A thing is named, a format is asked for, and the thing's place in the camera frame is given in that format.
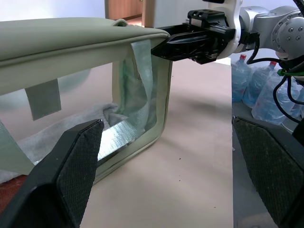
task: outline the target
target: plastic water bottle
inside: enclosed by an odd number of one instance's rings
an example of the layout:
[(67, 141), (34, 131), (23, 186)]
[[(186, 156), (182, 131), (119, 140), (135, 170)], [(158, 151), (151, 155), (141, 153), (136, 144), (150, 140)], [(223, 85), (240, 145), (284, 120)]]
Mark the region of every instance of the plastic water bottle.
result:
[(253, 73), (243, 97), (243, 103), (248, 107), (253, 108), (253, 106), (255, 106), (257, 98), (260, 95), (270, 72), (275, 71), (275, 66), (276, 62), (270, 62), (268, 66), (258, 68)]
[(246, 55), (231, 65), (232, 69), (232, 102), (241, 101), (248, 84), (252, 69), (245, 63)]
[[(300, 95), (297, 100), (304, 102), (304, 88), (301, 89)], [(303, 107), (303, 105), (301, 105), (301, 104), (295, 104), (294, 107), (290, 111), (290, 115), (294, 118), (299, 117), (301, 115), (302, 107)]]
[[(272, 124), (280, 125), (286, 118), (286, 116), (281, 113), (275, 104), (273, 98), (273, 90), (282, 81), (276, 72), (272, 72), (263, 87), (255, 106), (252, 109), (252, 116), (258, 120), (264, 120)], [(301, 88), (292, 82), (291, 94), (294, 99), (298, 99)], [(290, 113), (294, 106), (294, 103), (289, 100), (287, 95), (287, 81), (278, 89), (276, 93), (277, 99), (281, 107)]]

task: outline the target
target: green cable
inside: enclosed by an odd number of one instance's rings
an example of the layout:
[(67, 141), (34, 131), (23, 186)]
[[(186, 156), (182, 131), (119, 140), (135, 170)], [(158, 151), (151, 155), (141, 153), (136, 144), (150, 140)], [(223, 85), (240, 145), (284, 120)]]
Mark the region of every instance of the green cable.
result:
[(277, 74), (280, 75), (280, 76), (304, 76), (304, 72), (299, 72), (299, 73), (288, 73), (286, 72), (285, 69), (280, 69), (277, 71)]

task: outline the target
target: tabletop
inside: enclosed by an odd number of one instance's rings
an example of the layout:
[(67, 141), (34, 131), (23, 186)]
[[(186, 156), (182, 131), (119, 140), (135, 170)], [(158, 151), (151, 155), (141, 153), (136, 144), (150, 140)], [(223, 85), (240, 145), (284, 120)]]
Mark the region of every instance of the tabletop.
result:
[(162, 136), (93, 186), (81, 227), (233, 227), (229, 65), (173, 64)]

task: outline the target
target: brown floor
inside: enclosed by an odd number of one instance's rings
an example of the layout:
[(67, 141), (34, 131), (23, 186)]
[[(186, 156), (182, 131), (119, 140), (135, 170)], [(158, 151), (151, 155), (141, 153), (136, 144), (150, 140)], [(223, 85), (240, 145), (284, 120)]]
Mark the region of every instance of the brown floor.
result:
[(131, 20), (127, 20), (127, 22), (128, 22), (130, 25), (142, 26), (142, 17), (140, 17), (140, 18), (134, 18), (134, 19), (131, 19)]

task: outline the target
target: wooden door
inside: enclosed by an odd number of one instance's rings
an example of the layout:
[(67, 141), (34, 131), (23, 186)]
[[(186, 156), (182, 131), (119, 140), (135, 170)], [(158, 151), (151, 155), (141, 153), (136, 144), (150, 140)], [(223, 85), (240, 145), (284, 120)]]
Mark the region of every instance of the wooden door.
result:
[(141, 0), (108, 0), (108, 18), (129, 18), (142, 14)]

